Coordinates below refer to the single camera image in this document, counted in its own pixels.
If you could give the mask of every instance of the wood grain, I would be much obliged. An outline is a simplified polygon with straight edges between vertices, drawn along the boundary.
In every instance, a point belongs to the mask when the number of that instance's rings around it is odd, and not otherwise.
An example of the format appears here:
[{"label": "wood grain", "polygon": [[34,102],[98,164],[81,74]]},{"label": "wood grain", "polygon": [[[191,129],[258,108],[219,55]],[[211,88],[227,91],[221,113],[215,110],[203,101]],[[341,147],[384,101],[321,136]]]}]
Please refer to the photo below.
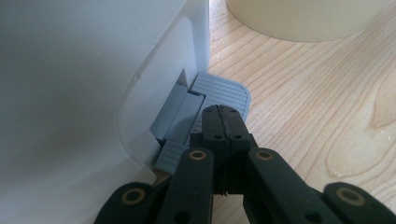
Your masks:
[{"label": "wood grain", "polygon": [[[247,127],[311,187],[344,181],[396,213],[396,3],[345,39],[295,43],[250,30],[210,0],[209,73],[243,83]],[[214,199],[213,223],[247,223],[242,197]]]}]

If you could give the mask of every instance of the white plastic container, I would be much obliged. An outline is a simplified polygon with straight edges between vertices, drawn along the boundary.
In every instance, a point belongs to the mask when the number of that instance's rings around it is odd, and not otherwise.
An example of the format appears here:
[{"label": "white plastic container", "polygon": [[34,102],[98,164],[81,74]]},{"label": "white plastic container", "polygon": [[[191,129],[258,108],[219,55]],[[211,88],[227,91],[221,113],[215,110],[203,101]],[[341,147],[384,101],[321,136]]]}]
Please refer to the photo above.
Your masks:
[{"label": "white plastic container", "polygon": [[227,0],[246,26],[272,37],[302,42],[334,40],[367,27],[387,0]]}]

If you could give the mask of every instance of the gray plastic tab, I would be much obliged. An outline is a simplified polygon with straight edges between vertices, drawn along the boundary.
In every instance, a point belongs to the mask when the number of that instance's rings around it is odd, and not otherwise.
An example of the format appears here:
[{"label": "gray plastic tab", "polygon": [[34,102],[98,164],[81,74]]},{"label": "gray plastic tab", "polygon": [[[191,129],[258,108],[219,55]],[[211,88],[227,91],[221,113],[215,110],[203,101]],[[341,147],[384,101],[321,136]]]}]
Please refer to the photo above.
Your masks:
[{"label": "gray plastic tab", "polygon": [[[195,95],[203,95],[205,97],[204,101],[201,102],[202,106],[196,107],[196,117],[191,130],[189,132],[186,132],[186,129],[183,128],[183,130],[174,131],[175,133],[177,133],[176,135],[172,135],[175,138],[172,137],[173,140],[166,140],[163,146],[163,150],[157,160],[157,163],[155,164],[155,168],[165,171],[169,174],[173,174],[175,172],[181,154],[189,148],[190,133],[200,133],[202,131],[203,109],[211,105],[227,105],[238,110],[243,120],[246,120],[248,116],[250,93],[248,89],[241,83],[231,81],[223,77],[209,75],[207,73],[200,73],[195,79],[195,82],[191,87],[190,93],[186,94],[186,96],[189,96],[190,98],[191,93]],[[188,113],[193,114],[190,109],[192,108],[189,107]],[[186,139],[186,135],[187,141],[183,144],[180,139]]]}]

